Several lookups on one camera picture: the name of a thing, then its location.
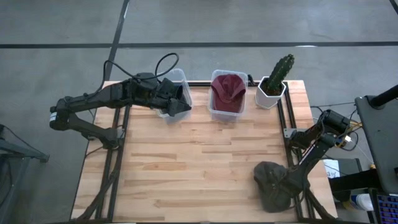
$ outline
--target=wooden table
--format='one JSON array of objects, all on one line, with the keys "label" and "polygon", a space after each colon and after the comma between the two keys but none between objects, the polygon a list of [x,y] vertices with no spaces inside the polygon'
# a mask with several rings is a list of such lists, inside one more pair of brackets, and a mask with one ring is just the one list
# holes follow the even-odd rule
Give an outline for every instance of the wooden table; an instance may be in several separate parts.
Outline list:
[{"label": "wooden table", "polygon": [[[289,89],[297,127],[309,128],[313,119],[304,82],[289,81]],[[221,123],[211,120],[207,109],[208,87],[191,87],[191,91],[192,115],[177,124],[167,125],[149,108],[133,106],[130,110],[113,221],[297,220],[294,209],[263,211],[253,181],[252,170],[261,161],[287,165],[277,107],[258,108],[256,88],[249,87],[246,113],[237,123]],[[114,110],[100,108],[95,124],[111,127],[113,115]],[[285,116],[289,127],[287,113]],[[91,142],[87,152],[100,145]],[[98,193],[105,157],[106,151],[100,150],[86,158],[72,218],[83,213]],[[317,199],[336,217],[322,161],[308,178]],[[107,206],[105,200],[104,216]]]}]

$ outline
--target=concrete floor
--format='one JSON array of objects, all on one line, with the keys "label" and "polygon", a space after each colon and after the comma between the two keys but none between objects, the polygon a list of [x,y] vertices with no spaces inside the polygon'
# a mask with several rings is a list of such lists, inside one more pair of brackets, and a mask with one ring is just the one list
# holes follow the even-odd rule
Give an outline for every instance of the concrete floor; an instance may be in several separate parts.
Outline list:
[{"label": "concrete floor", "polygon": [[[1,1],[0,44],[111,43],[122,3]],[[120,42],[393,41],[397,21],[388,0],[131,0]],[[215,69],[260,79],[278,59],[294,54],[288,79],[305,81],[311,105],[353,101],[398,82],[398,46],[119,49],[115,61],[131,73],[153,72],[168,52],[180,55],[177,67],[189,80],[208,80]],[[50,129],[49,108],[65,95],[94,91],[108,56],[109,49],[0,49],[0,123],[50,154],[47,164],[30,163],[13,223],[68,220],[87,141],[73,131]],[[125,78],[113,68],[111,80]],[[349,115],[354,106],[333,109]],[[91,119],[88,113],[80,116]],[[360,148],[371,158],[362,131],[359,137]],[[359,158],[363,169],[370,164],[358,148],[331,149],[328,155]],[[339,216],[367,221],[363,213],[339,211]]]}]

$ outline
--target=cactus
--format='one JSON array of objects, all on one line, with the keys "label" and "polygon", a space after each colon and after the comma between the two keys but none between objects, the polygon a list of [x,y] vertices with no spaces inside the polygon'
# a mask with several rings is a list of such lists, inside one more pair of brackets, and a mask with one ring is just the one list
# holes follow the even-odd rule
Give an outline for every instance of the cactus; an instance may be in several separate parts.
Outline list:
[{"label": "cactus", "polygon": [[294,64],[294,56],[288,54],[279,60],[276,63],[274,70],[272,71],[270,77],[266,82],[263,82],[260,86],[261,89],[269,96],[278,96],[280,95],[281,83],[285,79],[286,75],[293,67]]}]

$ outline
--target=potted cactus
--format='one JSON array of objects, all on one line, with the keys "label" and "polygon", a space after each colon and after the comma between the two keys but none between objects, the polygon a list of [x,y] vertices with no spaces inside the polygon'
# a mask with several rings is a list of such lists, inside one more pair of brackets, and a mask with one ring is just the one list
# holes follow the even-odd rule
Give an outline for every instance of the potted cactus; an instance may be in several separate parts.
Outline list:
[{"label": "potted cactus", "polygon": [[294,64],[294,56],[289,54],[276,63],[269,77],[263,77],[256,91],[256,104],[262,108],[270,109],[275,106],[285,92],[283,80]]}]

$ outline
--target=white paper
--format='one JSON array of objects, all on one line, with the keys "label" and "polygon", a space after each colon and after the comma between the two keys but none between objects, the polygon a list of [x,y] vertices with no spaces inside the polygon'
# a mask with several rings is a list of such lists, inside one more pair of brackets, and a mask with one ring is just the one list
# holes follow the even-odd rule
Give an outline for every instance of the white paper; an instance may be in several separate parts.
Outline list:
[{"label": "white paper", "polygon": [[325,164],[326,173],[328,174],[328,178],[340,177],[340,170],[338,167],[338,161],[334,159],[324,159],[323,163]]}]

